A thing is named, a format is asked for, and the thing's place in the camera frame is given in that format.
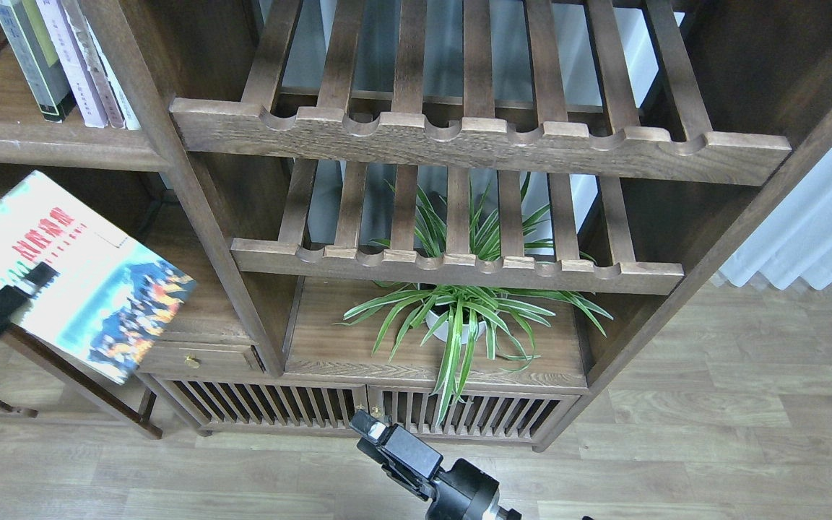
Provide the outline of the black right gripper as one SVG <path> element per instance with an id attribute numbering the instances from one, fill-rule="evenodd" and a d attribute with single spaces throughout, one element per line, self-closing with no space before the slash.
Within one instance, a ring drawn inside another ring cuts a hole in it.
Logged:
<path id="1" fill-rule="evenodd" d="M 426 519 L 502 519 L 499 481 L 465 459 L 449 470 L 442 454 L 401 425 L 387 425 L 367 410 L 357 410 L 350 428 L 360 435 L 357 448 L 367 454 L 391 480 L 430 501 Z"/>

